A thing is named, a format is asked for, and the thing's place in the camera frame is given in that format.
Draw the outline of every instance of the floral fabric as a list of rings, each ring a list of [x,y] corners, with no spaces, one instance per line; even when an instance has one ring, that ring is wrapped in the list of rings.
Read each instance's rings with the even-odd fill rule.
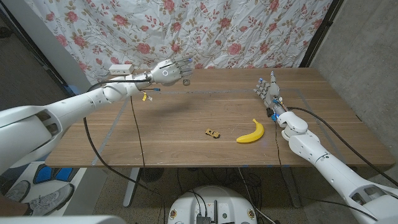
[[[332,0],[25,0],[90,82],[111,64],[297,67]]]

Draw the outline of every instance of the table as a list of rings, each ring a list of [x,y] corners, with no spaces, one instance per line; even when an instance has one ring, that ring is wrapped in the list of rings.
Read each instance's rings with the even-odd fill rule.
[[[275,124],[253,92],[259,77],[269,81],[272,69],[195,70],[190,86],[154,85],[153,101],[132,97],[137,127],[129,99],[87,117],[93,141],[103,159],[116,167],[270,167],[279,166]],[[327,121],[359,153],[377,166],[395,163],[389,151],[353,110],[312,68],[275,68],[277,84],[286,106],[313,111]],[[365,163],[326,126],[302,111],[294,111],[323,146],[349,166]],[[236,138],[255,130],[252,119],[265,127],[260,140],[239,144]],[[213,139],[211,128],[221,134]],[[277,128],[280,159],[284,166],[310,166],[295,155]],[[90,147],[83,122],[74,124],[45,163],[51,167],[101,167]]]

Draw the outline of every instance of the robotic arm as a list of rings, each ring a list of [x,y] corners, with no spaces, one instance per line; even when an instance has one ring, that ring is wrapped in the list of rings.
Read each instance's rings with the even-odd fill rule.
[[[149,73],[116,77],[114,82],[87,93],[45,106],[20,106],[0,111],[0,174],[51,152],[66,130],[94,111],[137,94],[153,83],[174,85],[181,78],[189,85],[191,55],[164,60]]]
[[[320,144],[319,138],[308,130],[308,124],[284,106],[282,97],[279,95],[279,87],[275,82],[274,72],[271,73],[271,84],[260,78],[259,85],[254,91],[264,100],[268,116],[278,122],[281,128],[285,128],[282,136],[289,142],[290,149],[315,166],[347,205],[383,223],[396,222],[398,189],[376,184],[360,177],[328,152]],[[360,223],[378,222],[361,212],[353,209],[351,211]]]

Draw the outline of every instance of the small toy car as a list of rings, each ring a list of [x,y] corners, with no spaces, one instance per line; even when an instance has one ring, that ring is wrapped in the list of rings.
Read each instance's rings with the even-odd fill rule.
[[[206,129],[205,131],[206,134],[212,136],[213,138],[219,138],[220,134],[214,130],[211,130],[210,128]]]

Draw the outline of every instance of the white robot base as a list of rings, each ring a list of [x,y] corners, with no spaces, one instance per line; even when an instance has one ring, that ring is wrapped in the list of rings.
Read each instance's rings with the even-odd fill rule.
[[[178,198],[170,208],[167,223],[256,224],[257,218],[253,206],[242,195],[226,187],[207,185],[189,190]]]

